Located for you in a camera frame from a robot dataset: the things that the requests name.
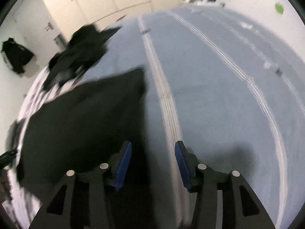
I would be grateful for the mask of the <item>green apple wall sticker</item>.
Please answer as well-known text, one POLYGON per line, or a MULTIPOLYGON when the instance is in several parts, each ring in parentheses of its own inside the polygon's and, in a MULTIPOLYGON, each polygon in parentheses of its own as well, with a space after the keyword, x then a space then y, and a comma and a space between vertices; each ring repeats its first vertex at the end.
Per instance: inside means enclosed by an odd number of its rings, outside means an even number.
POLYGON ((275 3, 274 8, 278 14, 280 15, 284 14, 284 7, 280 2, 275 3))

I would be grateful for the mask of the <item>grey suitcase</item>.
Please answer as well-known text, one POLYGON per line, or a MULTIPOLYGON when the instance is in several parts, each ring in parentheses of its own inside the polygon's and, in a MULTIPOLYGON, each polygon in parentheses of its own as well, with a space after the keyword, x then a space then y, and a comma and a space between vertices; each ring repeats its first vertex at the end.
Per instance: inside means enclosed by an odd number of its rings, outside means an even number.
POLYGON ((60 51, 65 51, 67 47, 67 42, 65 40, 65 37, 60 33, 54 38, 55 44, 58 46, 60 51))

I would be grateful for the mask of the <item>black garment with pink lining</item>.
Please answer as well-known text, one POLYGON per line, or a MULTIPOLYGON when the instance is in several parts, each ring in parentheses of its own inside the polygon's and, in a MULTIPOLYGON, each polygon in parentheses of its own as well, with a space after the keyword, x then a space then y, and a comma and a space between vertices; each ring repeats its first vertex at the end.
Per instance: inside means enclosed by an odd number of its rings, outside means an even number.
POLYGON ((132 155, 123 186, 109 197, 114 228, 156 228, 145 145, 145 72, 87 82, 44 104, 25 131, 20 185, 45 202, 69 170, 90 172, 117 154, 132 155))

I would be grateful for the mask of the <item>blue grey bed sheet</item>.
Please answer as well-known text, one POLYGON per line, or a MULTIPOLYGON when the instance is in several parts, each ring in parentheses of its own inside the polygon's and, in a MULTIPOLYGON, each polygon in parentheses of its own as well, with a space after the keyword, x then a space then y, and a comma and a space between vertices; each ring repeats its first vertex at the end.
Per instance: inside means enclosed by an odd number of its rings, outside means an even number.
POLYGON ((182 140, 214 170, 238 170, 277 228, 304 204, 304 62, 233 11, 178 7, 121 23, 83 81, 146 70, 146 145, 159 228, 188 222, 195 196, 173 153, 182 140))

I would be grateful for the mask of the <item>black jacket hanging on wall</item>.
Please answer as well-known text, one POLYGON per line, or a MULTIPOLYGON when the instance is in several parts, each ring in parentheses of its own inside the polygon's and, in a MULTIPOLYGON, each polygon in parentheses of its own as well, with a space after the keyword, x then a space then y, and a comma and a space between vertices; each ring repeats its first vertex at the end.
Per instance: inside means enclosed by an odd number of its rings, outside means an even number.
POLYGON ((25 73, 24 66, 34 57, 32 51, 15 42, 14 38, 3 41, 1 54, 9 69, 18 75, 25 73))

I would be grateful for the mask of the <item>pile of black clothes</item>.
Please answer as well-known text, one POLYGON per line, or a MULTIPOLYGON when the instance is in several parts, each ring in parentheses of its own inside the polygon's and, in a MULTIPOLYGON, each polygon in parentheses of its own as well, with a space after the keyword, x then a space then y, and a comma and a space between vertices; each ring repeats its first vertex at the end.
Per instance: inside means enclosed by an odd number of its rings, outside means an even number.
POLYGON ((82 26, 68 42, 66 49, 56 53, 49 61, 49 75, 43 83, 48 92, 53 86, 62 87, 66 82, 83 75, 107 52, 107 42, 120 26, 98 30, 94 24, 82 26))

